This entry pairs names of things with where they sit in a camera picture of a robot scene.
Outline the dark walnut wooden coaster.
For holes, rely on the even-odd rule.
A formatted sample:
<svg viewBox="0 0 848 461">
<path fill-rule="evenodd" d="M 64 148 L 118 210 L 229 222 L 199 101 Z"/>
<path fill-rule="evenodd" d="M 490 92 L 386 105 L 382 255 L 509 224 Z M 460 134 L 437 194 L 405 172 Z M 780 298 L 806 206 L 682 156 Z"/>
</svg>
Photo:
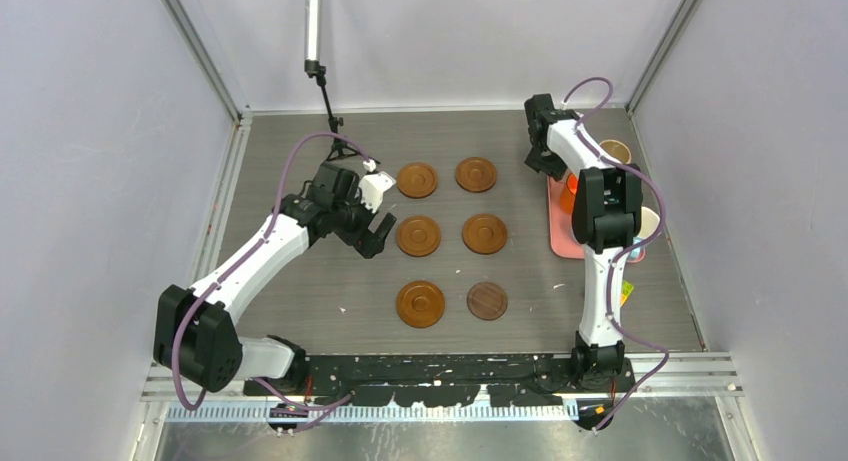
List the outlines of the dark walnut wooden coaster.
<svg viewBox="0 0 848 461">
<path fill-rule="evenodd" d="M 484 321 L 494 321 L 508 309 L 506 291 L 488 281 L 473 285 L 467 293 L 466 302 L 471 314 Z"/>
</svg>

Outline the brown wooden coaster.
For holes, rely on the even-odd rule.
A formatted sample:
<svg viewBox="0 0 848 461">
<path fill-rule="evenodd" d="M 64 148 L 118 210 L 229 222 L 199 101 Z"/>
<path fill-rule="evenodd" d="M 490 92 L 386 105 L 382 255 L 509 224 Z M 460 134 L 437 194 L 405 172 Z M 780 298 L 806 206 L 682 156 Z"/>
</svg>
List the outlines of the brown wooden coaster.
<svg viewBox="0 0 848 461">
<path fill-rule="evenodd" d="M 403 220 L 396 230 L 398 248 L 412 257 L 425 257 L 434 253 L 441 239 L 439 225 L 427 216 L 411 216 Z"/>
<path fill-rule="evenodd" d="M 403 286 L 396 296 L 399 318 L 413 328 L 436 324 L 445 312 L 445 296 L 432 282 L 419 280 Z"/>
<path fill-rule="evenodd" d="M 436 170 L 427 163 L 407 164 L 399 170 L 397 175 L 398 190 L 412 199 L 430 196 L 436 191 L 438 182 Z"/>
<path fill-rule="evenodd" d="M 507 243 L 509 233 L 505 223 L 489 213 L 469 217 L 462 227 L 465 246 L 476 254 L 491 255 L 499 252 Z"/>
<path fill-rule="evenodd" d="M 455 170 L 455 180 L 465 191 L 482 193 L 497 182 L 495 165 L 483 157 L 469 157 L 460 161 Z"/>
</svg>

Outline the pink plastic tray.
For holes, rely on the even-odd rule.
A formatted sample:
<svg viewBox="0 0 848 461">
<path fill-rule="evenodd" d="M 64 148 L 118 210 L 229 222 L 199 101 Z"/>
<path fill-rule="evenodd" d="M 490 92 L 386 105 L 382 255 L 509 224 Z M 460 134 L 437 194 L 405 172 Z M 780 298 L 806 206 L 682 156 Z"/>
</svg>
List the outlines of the pink plastic tray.
<svg viewBox="0 0 848 461">
<path fill-rule="evenodd" d="M 551 250 L 559 257 L 582 260 L 583 248 L 573 238 L 571 215 L 560 206 L 560 198 L 564 189 L 575 187 L 576 182 L 561 183 L 553 178 L 548 179 L 548 216 L 549 238 Z"/>
</svg>

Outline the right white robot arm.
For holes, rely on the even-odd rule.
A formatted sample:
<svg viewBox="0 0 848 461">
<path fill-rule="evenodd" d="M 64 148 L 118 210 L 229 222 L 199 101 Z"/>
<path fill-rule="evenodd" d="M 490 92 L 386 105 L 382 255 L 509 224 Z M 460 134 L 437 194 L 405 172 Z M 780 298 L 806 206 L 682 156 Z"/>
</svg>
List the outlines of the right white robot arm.
<svg viewBox="0 0 848 461">
<path fill-rule="evenodd" d="M 635 166 L 610 158 L 581 117 L 556 108 L 551 95 L 531 96 L 524 111 L 531 143 L 526 165 L 556 180 L 568 173 L 578 180 L 571 229 L 584 252 L 585 290 L 569 376 L 580 389 L 596 391 L 624 371 L 620 299 L 625 251 L 641 229 L 642 183 Z"/>
</svg>

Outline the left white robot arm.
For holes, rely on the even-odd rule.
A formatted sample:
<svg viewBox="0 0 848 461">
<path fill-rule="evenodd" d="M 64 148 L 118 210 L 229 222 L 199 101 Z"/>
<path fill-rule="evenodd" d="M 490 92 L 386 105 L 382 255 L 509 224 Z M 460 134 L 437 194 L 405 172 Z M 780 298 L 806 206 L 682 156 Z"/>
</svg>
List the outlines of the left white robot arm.
<svg viewBox="0 0 848 461">
<path fill-rule="evenodd" d="M 363 258 L 381 253 L 396 222 L 369 226 L 396 184 L 384 171 L 364 175 L 324 162 L 301 192 L 284 195 L 235 254 L 188 288 L 159 297 L 153 359 L 208 392 L 234 380 L 266 378 L 284 395 L 307 379 L 305 352 L 279 337 L 247 338 L 236 325 L 249 304 L 289 263 L 330 234 Z"/>
</svg>

